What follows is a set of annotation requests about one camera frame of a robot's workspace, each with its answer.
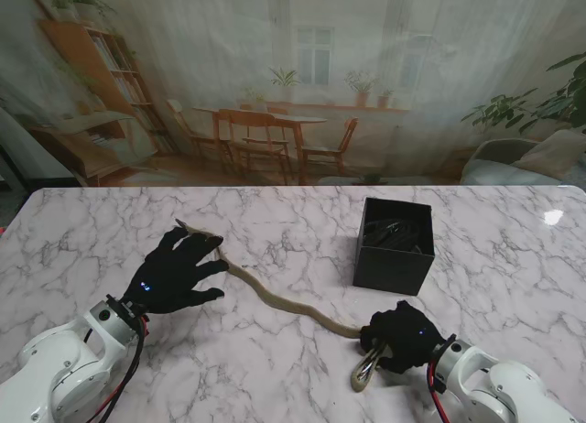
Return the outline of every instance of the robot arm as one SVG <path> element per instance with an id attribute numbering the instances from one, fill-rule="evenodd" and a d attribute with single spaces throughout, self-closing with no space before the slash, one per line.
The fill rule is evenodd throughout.
<path id="1" fill-rule="evenodd" d="M 184 226 L 174 228 L 145 257 L 120 301 L 108 296 L 82 317 L 32 339 L 18 356 L 22 369 L 0 385 L 0 423 L 52 423 L 77 411 L 100 393 L 113 365 L 138 335 L 133 362 L 108 398 L 100 420 L 105 421 L 138 366 L 146 334 L 144 315 L 170 313 L 223 296 L 218 288 L 193 290 L 204 278 L 228 268 L 223 260 L 196 266 L 222 240 L 190 234 Z M 81 339 L 81 331 L 88 328 L 103 340 L 101 359 Z"/>
<path id="2" fill-rule="evenodd" d="M 96 397 L 136 336 L 131 315 L 109 297 L 82 317 L 33 338 L 18 355 L 22 369 L 0 385 L 0 421 L 52 423 Z M 88 328 L 102 338 L 101 359 L 81 339 Z"/>
<path id="3" fill-rule="evenodd" d="M 474 375 L 480 378 L 469 385 Z M 546 387 L 532 370 L 521 363 L 500 362 L 463 341 L 455 341 L 441 355 L 434 383 L 445 385 L 458 397 L 472 422 L 576 423 L 547 396 Z"/>
<path id="4" fill-rule="evenodd" d="M 375 313 L 361 330 L 360 344 L 368 354 L 353 380 L 372 374 L 376 363 L 364 364 L 369 357 L 379 357 L 382 368 L 399 374 L 427 363 L 429 390 L 444 423 L 449 423 L 449 416 L 437 393 L 446 389 L 458 397 L 472 423 L 576 423 L 548 398 L 543 382 L 529 368 L 499 361 L 456 341 L 455 335 L 445 340 L 423 312 L 406 301 L 399 301 L 395 310 Z M 385 356 L 385 347 L 391 357 Z"/>

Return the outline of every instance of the bookshelf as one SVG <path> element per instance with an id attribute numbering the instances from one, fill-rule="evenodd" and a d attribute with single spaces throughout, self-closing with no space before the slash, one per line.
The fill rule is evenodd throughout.
<path id="1" fill-rule="evenodd" d="M 106 109 L 133 115 L 161 154 L 179 152 L 125 40 L 77 23 L 39 20 L 61 56 L 96 80 L 92 87 Z"/>

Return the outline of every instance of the black square box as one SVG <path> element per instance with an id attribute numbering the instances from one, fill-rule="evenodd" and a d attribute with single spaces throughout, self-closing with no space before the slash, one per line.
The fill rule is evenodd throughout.
<path id="1" fill-rule="evenodd" d="M 421 254 L 363 245 L 364 226 L 369 222 L 387 219 L 409 220 L 418 225 L 418 246 Z M 434 258 L 429 205 L 366 198 L 356 248 L 353 281 L 355 286 L 416 295 Z"/>

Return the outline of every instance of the wooden chair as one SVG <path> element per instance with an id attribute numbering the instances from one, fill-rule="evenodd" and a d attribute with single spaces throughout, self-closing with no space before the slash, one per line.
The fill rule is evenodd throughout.
<path id="1" fill-rule="evenodd" d="M 358 118 L 348 118 L 346 120 L 346 123 L 344 124 L 344 127 L 346 127 L 346 133 L 344 134 L 344 138 L 342 139 L 340 146 L 338 146 L 337 149 L 327 148 L 324 146 L 303 146 L 301 148 L 301 152 L 303 153 L 304 167 L 307 168 L 309 163 L 309 156 L 329 156 L 334 158 L 334 162 L 338 166 L 338 172 L 343 176 L 345 172 L 342 155 L 346 152 L 346 149 L 350 144 L 350 139 L 352 138 L 352 134 L 354 133 L 354 129 L 356 128 L 357 124 Z"/>
<path id="2" fill-rule="evenodd" d="M 252 111 L 253 106 L 251 104 L 240 104 L 240 110 Z M 270 114 L 288 114 L 287 110 L 279 109 L 276 107 L 268 107 L 268 112 Z M 287 141 L 287 138 L 285 137 L 285 128 L 283 128 L 283 127 L 281 127 L 281 134 L 283 136 L 283 139 L 273 139 L 272 142 L 276 146 L 283 146 L 283 149 L 285 150 L 289 173 L 291 174 L 291 178 L 293 178 L 293 167 L 291 167 L 291 158 L 289 157 L 288 141 Z M 246 127 L 246 137 L 243 138 L 243 141 L 255 142 L 257 144 L 266 143 L 266 141 L 264 139 L 251 138 L 250 137 L 250 127 L 248 127 L 248 126 Z M 251 164 L 250 153 L 246 153 L 246 170 L 248 172 L 250 172 L 250 164 Z"/>
<path id="3" fill-rule="evenodd" d="M 179 125 L 179 128 L 181 129 L 183 134 L 190 139 L 191 145 L 193 146 L 193 150 L 199 154 L 201 164 L 205 165 L 205 156 L 203 155 L 202 146 L 217 151 L 216 140 L 213 137 L 197 136 L 195 133 L 191 131 L 190 126 L 187 124 L 187 121 L 183 116 L 183 106 L 181 106 L 181 103 L 179 101 L 168 99 L 167 106 L 173 113 L 173 117 L 175 118 L 175 121 L 177 121 L 177 124 Z M 232 152 L 228 147 L 229 142 L 230 140 L 228 139 L 220 139 L 220 147 L 222 148 L 224 153 L 228 155 L 230 161 L 233 162 Z M 225 165 L 223 163 L 222 171 L 225 171 Z"/>
<path id="4" fill-rule="evenodd" d="M 250 155 L 267 156 L 277 164 L 278 168 L 280 168 L 285 185 L 287 185 L 287 174 L 285 173 L 284 163 L 284 161 L 288 161 L 287 147 L 278 144 L 271 138 L 270 126 L 275 125 L 275 117 L 272 114 L 227 109 L 221 109 L 219 114 L 220 119 L 228 121 L 230 127 L 230 149 L 233 150 L 235 154 L 236 163 L 241 174 L 244 174 L 242 153 L 245 153 L 247 157 Z M 264 127 L 266 139 L 245 137 L 238 141 L 234 135 L 235 125 L 241 125 L 247 128 Z"/>

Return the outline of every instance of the windowsill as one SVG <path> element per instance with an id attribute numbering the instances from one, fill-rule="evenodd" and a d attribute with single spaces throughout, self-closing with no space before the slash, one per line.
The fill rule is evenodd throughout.
<path id="1" fill-rule="evenodd" d="M 338 104 L 301 104 L 301 103 L 283 103 L 280 101 L 267 101 L 269 106 L 280 107 L 303 107 L 315 109 L 332 109 L 332 110 L 365 110 L 367 112 L 389 112 L 395 114 L 403 114 L 408 112 L 408 109 L 394 109 L 394 108 L 378 108 L 378 107 L 360 107 L 357 105 L 338 105 Z"/>

